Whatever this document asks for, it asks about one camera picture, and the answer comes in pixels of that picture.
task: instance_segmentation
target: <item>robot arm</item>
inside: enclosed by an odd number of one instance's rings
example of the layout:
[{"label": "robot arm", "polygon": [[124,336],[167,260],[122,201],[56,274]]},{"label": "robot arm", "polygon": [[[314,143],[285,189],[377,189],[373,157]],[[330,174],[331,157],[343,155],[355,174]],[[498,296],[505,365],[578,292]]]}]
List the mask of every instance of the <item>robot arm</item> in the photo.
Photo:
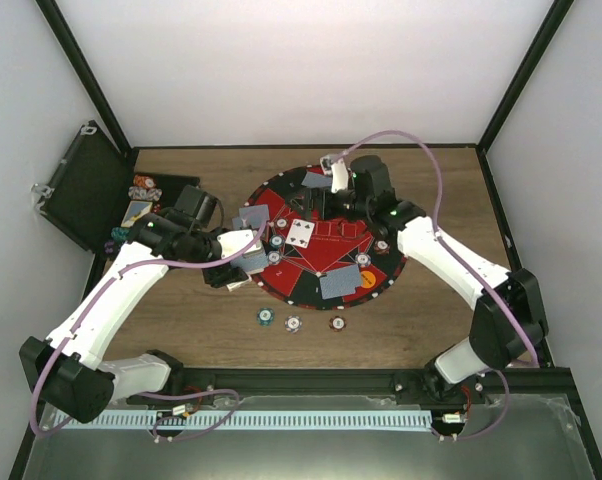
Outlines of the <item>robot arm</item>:
[{"label": "robot arm", "polygon": [[387,167],[376,156],[352,161],[350,175],[342,159],[321,159],[324,173],[332,175],[330,197],[323,196],[321,213],[364,219],[378,238],[396,239],[399,250],[450,285],[474,311],[468,338],[432,359],[426,366],[426,385],[442,396],[470,375],[486,369],[503,369],[525,352],[521,338],[492,297],[450,253],[445,240],[509,306],[533,345],[548,332],[536,278],[527,270],[510,272],[450,237],[433,232],[432,219],[418,206],[398,200]]},{"label": "robot arm", "polygon": [[[96,418],[107,404],[142,392],[181,393],[176,379],[183,365],[159,351],[140,357],[103,361],[114,335],[143,295],[168,272],[164,264],[146,264],[121,275],[125,267],[145,260],[210,262],[227,258],[254,239],[252,230],[203,232],[214,205],[198,189],[184,190],[189,198],[167,218],[148,214],[139,219],[112,267],[81,305],[45,341],[30,337],[19,351],[30,388],[39,381],[52,353],[68,339],[45,380],[40,397],[80,422]],[[243,255],[262,249],[257,241]],[[247,275],[228,264],[204,270],[213,287],[240,282]],[[78,317],[84,314],[80,325]]]}]

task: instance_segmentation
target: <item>round poker table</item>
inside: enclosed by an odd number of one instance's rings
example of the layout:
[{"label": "round poker table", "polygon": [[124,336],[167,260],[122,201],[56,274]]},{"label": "round poker table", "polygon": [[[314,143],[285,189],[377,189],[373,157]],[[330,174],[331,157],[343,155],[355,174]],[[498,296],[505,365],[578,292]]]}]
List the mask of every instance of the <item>round poker table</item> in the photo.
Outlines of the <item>round poker table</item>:
[{"label": "round poker table", "polygon": [[[301,194],[308,172],[322,174],[318,165],[281,172],[263,182],[246,202],[267,205],[270,214],[262,238],[269,265],[253,280],[270,295],[303,308],[341,310],[378,297],[395,282],[406,259],[395,241],[375,240],[363,220],[318,220],[313,212],[310,221],[315,225],[307,248],[285,243],[294,221],[303,220],[285,199]],[[359,269],[361,286],[352,294],[324,299],[321,277],[352,265]]]}]

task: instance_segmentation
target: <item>black metal frame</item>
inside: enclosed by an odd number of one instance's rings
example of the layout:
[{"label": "black metal frame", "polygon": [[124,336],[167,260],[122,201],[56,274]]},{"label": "black metal frame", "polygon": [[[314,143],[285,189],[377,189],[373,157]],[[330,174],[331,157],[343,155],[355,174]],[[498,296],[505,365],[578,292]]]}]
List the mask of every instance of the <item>black metal frame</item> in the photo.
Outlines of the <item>black metal frame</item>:
[{"label": "black metal frame", "polygon": [[[83,83],[88,95],[92,99],[97,111],[101,115],[105,126],[108,128],[120,151],[134,165],[138,156],[139,148],[132,148],[128,143],[114,112],[112,111],[103,91],[101,90],[87,60],[83,56],[74,35],[56,4],[55,0],[36,0],[50,27],[56,35],[61,47],[72,63],[79,79]],[[437,145],[450,148],[475,148],[479,165],[484,176],[486,187],[492,207],[495,212],[499,231],[501,233],[505,250],[512,269],[521,267],[521,260],[514,245],[514,239],[508,226],[508,222],[499,200],[499,195],[494,184],[490,167],[487,162],[486,152],[493,144],[499,131],[503,127],[508,115],[521,95],[525,85],[532,76],[535,67],[539,63],[545,50],[550,44],[554,34],[561,25],[573,0],[555,0],[541,24],[532,44],[530,45],[523,61],[514,75],[503,99],[495,111],[491,121],[481,137],[478,145],[469,144],[447,144]],[[386,148],[398,146],[412,148],[414,145],[374,145],[375,148]],[[272,145],[272,146],[244,146],[241,148],[326,148],[326,145]],[[196,147],[196,148],[238,148],[234,147]],[[98,283],[105,268],[105,257],[97,255],[90,271],[86,285],[85,295]],[[596,478],[602,479],[602,459],[596,445],[596,441],[590,429],[585,411],[581,404],[579,394],[572,379],[569,369],[556,368],[552,364],[552,357],[545,341],[540,352],[540,359],[545,367],[536,370],[513,370],[506,371],[510,390],[512,393],[528,394],[565,394],[573,411],[580,417],[581,426],[579,432],[586,446],[587,453]],[[370,395],[370,394],[394,394],[399,403],[419,403],[424,408],[445,408],[446,404],[430,402],[428,399],[419,397],[414,389],[405,389],[396,392],[399,382],[408,384],[421,370],[239,370],[239,369],[185,369],[186,377],[195,384],[212,384],[216,387],[232,387],[239,389],[244,395],[277,394],[325,394],[325,395]],[[482,380],[484,393],[501,392],[502,385],[496,376],[488,374]],[[454,399],[448,406],[457,406]],[[21,448],[17,455],[11,479],[22,478],[25,471],[29,452],[32,448],[34,435],[28,429],[24,436]]]},{"label": "black metal frame", "polygon": [[[290,150],[290,149],[316,149],[316,150],[345,150],[352,144],[346,143],[303,143],[303,144],[275,144],[275,145],[170,145],[167,147],[136,147],[139,150]],[[430,148],[476,148],[476,143],[428,143]],[[365,148],[413,148],[418,149],[416,143],[368,143]]]}]

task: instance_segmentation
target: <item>wooden table surface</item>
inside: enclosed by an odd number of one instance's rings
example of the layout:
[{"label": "wooden table surface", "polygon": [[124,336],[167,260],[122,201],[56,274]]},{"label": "wooden table surface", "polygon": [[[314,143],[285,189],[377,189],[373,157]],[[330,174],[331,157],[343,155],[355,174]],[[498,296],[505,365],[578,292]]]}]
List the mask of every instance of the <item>wooden table surface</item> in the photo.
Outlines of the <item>wooden table surface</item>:
[{"label": "wooden table surface", "polygon": [[[265,180],[289,168],[316,164],[316,149],[147,149],[137,170],[196,175],[219,197],[225,226]],[[388,165],[397,196],[431,213],[436,178],[418,149],[361,149]],[[440,225],[487,259],[507,265],[494,213],[474,150],[436,149],[444,179]],[[218,217],[213,218],[214,225]],[[256,313],[274,309],[261,327]],[[302,329],[288,333],[284,319],[299,315]],[[343,332],[328,327],[334,311],[290,306],[254,283],[232,293],[212,289],[198,271],[171,271],[141,300],[114,338],[107,359],[160,349],[188,366],[292,368],[418,368],[468,335],[472,312],[438,277],[414,260],[378,298],[340,311]]]}]

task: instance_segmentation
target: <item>white wall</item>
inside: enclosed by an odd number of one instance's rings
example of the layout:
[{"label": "white wall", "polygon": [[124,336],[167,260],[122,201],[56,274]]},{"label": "white wall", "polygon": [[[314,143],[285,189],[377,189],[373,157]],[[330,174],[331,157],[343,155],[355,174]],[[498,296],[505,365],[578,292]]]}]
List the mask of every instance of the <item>white wall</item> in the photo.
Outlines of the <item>white wall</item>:
[{"label": "white wall", "polygon": [[30,187],[49,179],[92,118],[36,3],[0,0],[0,478],[8,477],[27,424],[19,347],[72,312],[92,259],[35,214]]},{"label": "white wall", "polygon": [[551,0],[61,0],[133,145],[475,142]]},{"label": "white wall", "polygon": [[489,159],[602,452],[602,0],[574,3]]}]

